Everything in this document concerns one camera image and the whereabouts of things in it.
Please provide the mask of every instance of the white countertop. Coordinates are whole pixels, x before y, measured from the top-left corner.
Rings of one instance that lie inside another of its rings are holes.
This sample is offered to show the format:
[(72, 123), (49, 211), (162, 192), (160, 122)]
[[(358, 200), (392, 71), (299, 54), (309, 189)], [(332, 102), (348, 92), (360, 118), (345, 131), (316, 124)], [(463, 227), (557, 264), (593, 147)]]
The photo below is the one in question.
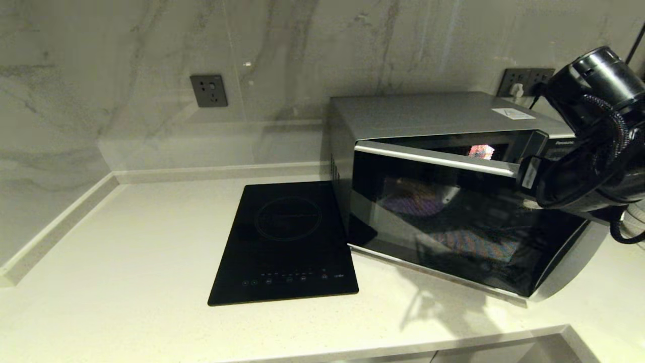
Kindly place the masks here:
[(645, 362), (645, 251), (610, 238), (528, 308), (359, 254), (356, 295), (207, 306), (244, 185), (316, 179), (119, 186), (17, 287), (0, 289), (0, 362), (315, 362), (565, 325), (601, 362)]

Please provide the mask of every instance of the marble wall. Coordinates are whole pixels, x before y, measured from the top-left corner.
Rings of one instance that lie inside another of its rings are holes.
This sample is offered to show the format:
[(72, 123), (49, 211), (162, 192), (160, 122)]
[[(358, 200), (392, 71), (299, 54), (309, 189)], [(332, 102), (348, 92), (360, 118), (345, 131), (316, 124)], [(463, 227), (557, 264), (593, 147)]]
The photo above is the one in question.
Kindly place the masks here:
[(0, 266), (110, 169), (26, 4), (0, 0)]
[[(103, 159), (316, 161), (330, 96), (494, 93), (507, 67), (626, 56), (642, 14), (642, 0), (0, 0), (3, 241), (50, 221)], [(200, 109), (188, 77), (213, 73), (229, 106)]]
[[(507, 67), (561, 67), (605, 44), (626, 56), (645, 12), (642, 0), (25, 1), (113, 170), (318, 160), (330, 96), (494, 93)], [(229, 107), (196, 107), (188, 76), (209, 73)]]

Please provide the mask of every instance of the glass panel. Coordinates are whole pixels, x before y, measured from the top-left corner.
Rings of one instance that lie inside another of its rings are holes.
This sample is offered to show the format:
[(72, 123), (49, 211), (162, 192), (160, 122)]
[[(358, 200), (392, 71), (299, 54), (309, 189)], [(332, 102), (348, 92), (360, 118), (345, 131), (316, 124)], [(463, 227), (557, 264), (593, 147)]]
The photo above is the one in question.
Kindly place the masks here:
[(352, 243), (522, 296), (585, 223), (531, 209), (513, 178), (364, 152), (354, 165)]

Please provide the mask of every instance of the induction cooktop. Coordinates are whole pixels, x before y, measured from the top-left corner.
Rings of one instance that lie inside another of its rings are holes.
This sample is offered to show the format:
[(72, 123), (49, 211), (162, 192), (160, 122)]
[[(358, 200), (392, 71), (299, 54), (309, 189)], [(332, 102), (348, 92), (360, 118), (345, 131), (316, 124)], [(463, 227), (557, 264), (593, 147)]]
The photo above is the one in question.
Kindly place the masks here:
[(209, 306), (358, 290), (330, 182), (244, 188)]

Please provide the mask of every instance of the wall outlet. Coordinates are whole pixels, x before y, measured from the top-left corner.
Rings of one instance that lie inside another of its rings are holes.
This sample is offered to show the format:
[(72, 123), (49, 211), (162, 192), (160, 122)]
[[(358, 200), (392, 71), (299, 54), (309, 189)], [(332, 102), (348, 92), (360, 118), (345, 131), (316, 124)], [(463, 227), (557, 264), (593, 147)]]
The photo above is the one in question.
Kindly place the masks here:
[(507, 68), (502, 82), (497, 90), (497, 97), (513, 97), (511, 87), (520, 83), (524, 89), (524, 97), (534, 97), (539, 83), (547, 83), (552, 77), (553, 68)]
[(531, 73), (528, 75), (528, 82), (524, 86), (524, 95), (536, 96), (539, 90), (536, 85), (539, 83), (547, 83), (553, 77), (554, 72), (555, 69), (553, 68), (531, 68)]
[(226, 107), (226, 92), (222, 76), (190, 76), (190, 83), (195, 91), (197, 105), (200, 107)]

